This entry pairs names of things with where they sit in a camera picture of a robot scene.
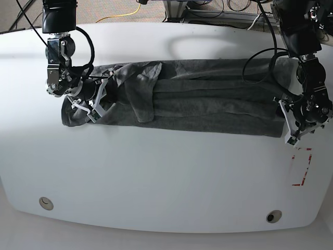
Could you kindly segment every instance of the gray cloth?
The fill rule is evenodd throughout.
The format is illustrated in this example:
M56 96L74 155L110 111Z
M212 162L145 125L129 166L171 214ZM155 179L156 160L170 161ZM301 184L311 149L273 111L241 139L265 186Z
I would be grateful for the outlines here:
M284 120L276 117L274 97L282 92L271 80L257 84L267 73L269 59L255 59L241 79L245 59L149 61L95 67L92 75L114 70L115 103L99 124L185 131L221 132L280 137ZM274 75L288 88L296 62L279 58ZM86 112L62 109L63 124L89 121Z

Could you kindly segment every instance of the white table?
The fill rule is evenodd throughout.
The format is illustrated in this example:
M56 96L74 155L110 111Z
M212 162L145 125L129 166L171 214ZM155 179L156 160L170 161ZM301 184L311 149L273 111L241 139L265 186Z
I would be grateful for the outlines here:
M270 34L179 23L81 26L95 65L172 59L248 58ZM72 32L74 65L88 43ZM61 124L62 98L46 94L45 47L32 30L0 36L0 177L15 209L60 220L160 232L246 232L302 227L316 217L333 174L333 125L301 141ZM333 91L333 49L318 53ZM293 91L300 88L294 84ZM303 186L305 157L312 160ZM52 200L46 211L39 198ZM266 222L281 210L275 224Z

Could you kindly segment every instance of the yellow cable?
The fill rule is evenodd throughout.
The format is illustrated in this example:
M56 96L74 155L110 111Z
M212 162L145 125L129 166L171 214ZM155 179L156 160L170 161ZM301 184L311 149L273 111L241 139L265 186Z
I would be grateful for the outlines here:
M133 15L135 13L137 13L140 10L141 4L139 4L139 7L136 11L132 12L132 13L128 13L128 14L122 14L122 15L115 15L115 16L110 16L110 17L103 17L101 19L99 19L96 23L103 21L104 19L108 19L108 18L113 18L113 17L125 17L125 16L130 16Z

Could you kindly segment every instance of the floor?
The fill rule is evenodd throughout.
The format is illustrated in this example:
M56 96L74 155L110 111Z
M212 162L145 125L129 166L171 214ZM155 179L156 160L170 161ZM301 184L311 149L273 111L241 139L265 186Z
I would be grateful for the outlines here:
M19 0L24 5L28 0ZM241 9L246 6L248 0L230 0L230 6L233 9ZM0 0L0 32L9 29L14 22L19 7L15 0ZM230 11L227 6L227 0L212 0L211 3L198 6L200 9L222 10L224 5L225 11ZM78 0L77 23L94 23L98 19L125 13L131 13L137 9L136 0ZM264 8L270 11L270 4L266 4ZM42 12L42 0L36 0L32 7L27 11L27 15L31 21ZM257 4L251 2L249 7L244 11L247 13L258 13ZM103 22L161 22L164 19L164 4L162 1L149 1L147 5L142 5L138 13L126 16L106 19ZM42 16L40 15L35 24L41 26ZM18 28L28 28L29 24L22 18L18 23Z

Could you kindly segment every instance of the metal stand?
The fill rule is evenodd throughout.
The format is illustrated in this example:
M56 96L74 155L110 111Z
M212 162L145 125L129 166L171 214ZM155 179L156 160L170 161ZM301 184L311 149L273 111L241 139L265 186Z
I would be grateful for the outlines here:
M207 11L186 9L188 1L163 1L168 22L185 22L190 21L214 21L214 22L237 22L237 23L253 23L258 14L233 12L233 11ZM278 26L273 15L267 15L272 26ZM260 17L257 24L267 24L264 18Z

